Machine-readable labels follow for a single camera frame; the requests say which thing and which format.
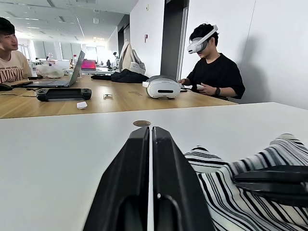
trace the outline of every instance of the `laptop keyboard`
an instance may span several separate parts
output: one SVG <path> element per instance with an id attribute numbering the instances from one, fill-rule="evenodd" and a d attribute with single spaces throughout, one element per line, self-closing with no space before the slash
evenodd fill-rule
<path id="1" fill-rule="evenodd" d="M 47 84 L 48 86 L 52 86 L 52 85 L 66 85 L 68 84 L 69 81 L 67 80 L 64 80 L 64 81 L 55 81 L 55 82 L 51 82 L 49 84 Z"/>

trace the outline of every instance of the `laptop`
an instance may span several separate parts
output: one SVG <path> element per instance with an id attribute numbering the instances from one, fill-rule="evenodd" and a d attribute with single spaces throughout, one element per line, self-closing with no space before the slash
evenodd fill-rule
<path id="1" fill-rule="evenodd" d="M 95 60 L 88 60 L 85 59 L 81 65 L 81 70 L 82 71 L 95 71 L 96 70 L 96 64 Z"/>
<path id="2" fill-rule="evenodd" d="M 25 85 L 27 88 L 69 88 L 78 79 L 78 75 L 81 70 L 81 64 L 83 63 L 85 53 L 80 52 L 76 66 L 70 80 L 52 80 L 52 81 L 36 81 L 32 84 Z"/>

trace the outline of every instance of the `white t-shirt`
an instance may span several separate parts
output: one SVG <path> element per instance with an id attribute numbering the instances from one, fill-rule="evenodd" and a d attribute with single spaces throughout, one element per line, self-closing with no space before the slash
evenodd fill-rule
<path id="1" fill-rule="evenodd" d="M 31 76 L 28 61 L 21 52 L 12 51 L 10 61 L 0 58 L 0 83 L 19 81 Z"/>

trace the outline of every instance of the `black t-shirt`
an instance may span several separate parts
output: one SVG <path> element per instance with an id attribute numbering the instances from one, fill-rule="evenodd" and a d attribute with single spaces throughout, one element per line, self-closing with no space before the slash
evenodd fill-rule
<path id="1" fill-rule="evenodd" d="M 201 83 L 214 88 L 233 88 L 238 95 L 234 97 L 236 99 L 241 99 L 245 92 L 239 68 L 223 54 L 210 64 L 201 59 L 187 78 L 191 81 L 192 91 L 195 92 L 198 92 L 197 84 Z"/>

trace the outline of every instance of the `hair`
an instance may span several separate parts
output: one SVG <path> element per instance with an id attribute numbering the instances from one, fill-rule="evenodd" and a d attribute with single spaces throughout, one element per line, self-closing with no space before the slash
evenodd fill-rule
<path id="1" fill-rule="evenodd" d="M 192 41 L 195 38 L 203 38 L 208 33 L 210 33 L 213 29 L 214 27 L 211 24 L 205 24 L 205 23 L 201 24 L 200 26 L 195 28 L 195 30 L 189 37 L 189 40 Z M 215 32 L 213 35 L 211 35 L 211 37 L 207 39 L 207 42 L 209 42 L 211 38 L 215 39 L 215 46 L 217 46 L 218 45 L 218 33 Z"/>
<path id="2" fill-rule="evenodd" d="M 0 35 L 15 34 L 14 25 L 7 19 L 0 17 Z"/>

